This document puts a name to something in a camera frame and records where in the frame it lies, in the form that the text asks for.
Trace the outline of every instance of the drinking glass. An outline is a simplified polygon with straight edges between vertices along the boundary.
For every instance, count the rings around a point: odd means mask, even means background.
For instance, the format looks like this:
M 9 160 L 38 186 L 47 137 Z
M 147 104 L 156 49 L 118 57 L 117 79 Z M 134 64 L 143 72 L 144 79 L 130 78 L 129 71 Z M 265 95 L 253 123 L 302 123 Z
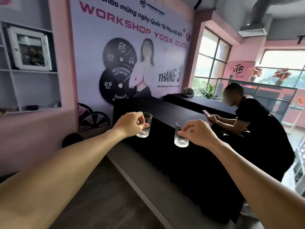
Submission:
M 143 129 L 141 132 L 139 132 L 137 134 L 137 137 L 140 137 L 140 138 L 148 137 L 149 131 L 150 131 L 150 125 L 151 125 L 152 118 L 153 118 L 153 116 L 151 114 L 147 113 L 147 112 L 143 112 L 143 116 L 144 116 L 144 119 L 145 119 L 145 123 L 148 123 L 149 127 Z
M 178 121 L 176 123 L 176 131 L 175 131 L 175 145 L 181 148 L 185 148 L 189 146 L 189 139 L 186 139 L 182 136 L 178 135 L 178 132 L 183 129 L 183 127 L 187 124 L 187 121 Z

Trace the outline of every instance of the person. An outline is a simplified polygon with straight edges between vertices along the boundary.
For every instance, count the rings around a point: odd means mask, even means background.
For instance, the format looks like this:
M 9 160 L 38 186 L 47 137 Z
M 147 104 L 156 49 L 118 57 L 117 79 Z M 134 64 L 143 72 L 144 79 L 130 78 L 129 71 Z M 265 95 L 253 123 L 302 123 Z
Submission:
M 141 61 L 135 64 L 129 79 L 129 87 L 137 87 L 134 97 L 152 96 L 154 74 L 154 45 L 150 38 L 146 38 L 141 46 Z
M 245 97 L 242 86 L 237 83 L 225 88 L 224 102 L 238 107 L 236 119 L 212 115 L 207 117 L 208 120 L 231 133 L 249 131 L 237 143 L 226 142 L 248 161 L 282 181 L 294 162 L 295 154 L 281 123 L 256 99 Z
M 1 183 L 0 228 L 49 228 L 107 152 L 148 126 L 142 112 L 126 113 L 104 134 L 67 146 L 44 164 Z M 305 225 L 305 199 L 237 154 L 208 123 L 189 121 L 178 134 L 219 159 L 265 229 Z

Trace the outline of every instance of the man in black shirt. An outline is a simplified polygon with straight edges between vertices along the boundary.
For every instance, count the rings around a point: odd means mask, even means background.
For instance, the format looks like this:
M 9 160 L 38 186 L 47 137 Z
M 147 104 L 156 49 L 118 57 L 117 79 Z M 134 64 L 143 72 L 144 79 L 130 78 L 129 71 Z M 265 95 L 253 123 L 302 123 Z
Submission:
M 257 100 L 245 97 L 239 84 L 231 83 L 225 88 L 224 101 L 238 107 L 236 119 L 214 115 L 208 120 L 235 134 L 249 131 L 237 143 L 230 143 L 230 137 L 226 142 L 248 161 L 282 181 L 295 154 L 281 123 Z

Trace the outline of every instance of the wooden floor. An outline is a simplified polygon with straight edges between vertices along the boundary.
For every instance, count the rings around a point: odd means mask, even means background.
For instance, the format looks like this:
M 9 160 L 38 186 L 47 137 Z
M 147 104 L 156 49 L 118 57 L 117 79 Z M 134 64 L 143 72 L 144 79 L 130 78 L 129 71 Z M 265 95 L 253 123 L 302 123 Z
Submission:
M 108 158 L 50 227 L 51 229 L 164 229 Z

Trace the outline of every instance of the clear glass cup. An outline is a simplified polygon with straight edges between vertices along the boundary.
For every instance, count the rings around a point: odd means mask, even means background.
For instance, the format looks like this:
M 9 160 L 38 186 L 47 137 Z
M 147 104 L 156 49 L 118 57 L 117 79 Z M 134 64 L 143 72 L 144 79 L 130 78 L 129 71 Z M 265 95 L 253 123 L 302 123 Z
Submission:
M 178 121 L 176 123 L 176 130 L 175 130 L 175 145 L 181 148 L 185 148 L 189 146 L 189 139 L 186 139 L 182 136 L 178 135 L 178 132 L 183 129 L 183 127 L 187 124 L 187 121 Z
M 149 135 L 149 131 L 150 131 L 150 125 L 152 123 L 152 119 L 153 119 L 153 116 L 147 112 L 143 112 L 143 116 L 144 116 L 144 119 L 145 119 L 145 123 L 148 123 L 149 124 L 149 127 L 148 128 L 145 128 L 143 129 L 141 132 L 139 132 L 137 134 L 137 137 L 140 137 L 140 138 L 146 138 L 148 137 Z

